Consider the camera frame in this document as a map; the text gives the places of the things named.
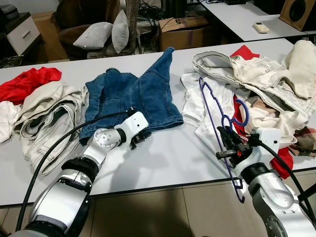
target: robotic arm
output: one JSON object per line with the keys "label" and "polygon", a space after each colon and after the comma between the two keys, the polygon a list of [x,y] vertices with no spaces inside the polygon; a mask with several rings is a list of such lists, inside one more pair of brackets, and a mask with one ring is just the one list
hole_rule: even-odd
{"label": "robotic arm", "polygon": [[136,112],[112,129],[98,129],[81,154],[62,165],[57,179],[33,205],[30,223],[12,237],[77,237],[86,221],[91,200],[89,194],[107,153],[128,146],[148,122]]}
{"label": "robotic arm", "polygon": [[281,131],[274,128],[258,128],[254,140],[244,143],[234,132],[217,128],[227,151],[216,154],[218,159],[230,157],[239,178],[249,185],[252,203],[262,218],[269,237],[315,237],[316,230],[304,215],[293,190],[267,167],[273,156],[256,142],[262,141],[278,151]]}

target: gray pillow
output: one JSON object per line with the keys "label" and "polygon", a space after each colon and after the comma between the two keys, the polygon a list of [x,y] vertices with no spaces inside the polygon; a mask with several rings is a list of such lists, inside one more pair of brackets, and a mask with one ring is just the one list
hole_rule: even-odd
{"label": "gray pillow", "polygon": [[74,42],[77,46],[86,50],[101,49],[111,35],[113,24],[99,22],[89,26],[81,36]]}
{"label": "gray pillow", "polygon": [[125,12],[121,10],[114,21],[112,29],[112,43],[117,53],[120,53],[127,46],[128,37],[127,16]]}

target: drawer handle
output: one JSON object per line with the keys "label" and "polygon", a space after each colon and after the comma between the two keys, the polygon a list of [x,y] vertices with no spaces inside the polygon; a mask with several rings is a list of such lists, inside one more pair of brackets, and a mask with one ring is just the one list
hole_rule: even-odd
{"label": "drawer handle", "polygon": [[22,39],[24,39],[31,31],[28,30],[27,32],[25,32],[23,35],[22,35]]}

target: drawer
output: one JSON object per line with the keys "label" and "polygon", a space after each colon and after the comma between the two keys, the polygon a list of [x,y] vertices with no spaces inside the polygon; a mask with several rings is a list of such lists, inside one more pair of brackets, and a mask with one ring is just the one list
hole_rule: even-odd
{"label": "drawer", "polygon": [[29,17],[11,31],[6,37],[15,52],[18,55],[21,55],[39,35],[40,33],[33,19]]}

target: cardboard box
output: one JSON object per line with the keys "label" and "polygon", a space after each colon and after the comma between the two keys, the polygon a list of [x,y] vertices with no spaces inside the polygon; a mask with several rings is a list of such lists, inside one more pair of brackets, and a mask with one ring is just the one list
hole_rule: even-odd
{"label": "cardboard box", "polygon": [[37,29],[42,36],[42,43],[32,50],[32,59],[36,62],[47,62],[68,59],[58,38],[58,29],[52,19],[53,12],[32,14]]}
{"label": "cardboard box", "polygon": [[216,26],[204,16],[169,18],[159,21],[160,51],[172,46],[175,49],[217,45],[221,36]]}

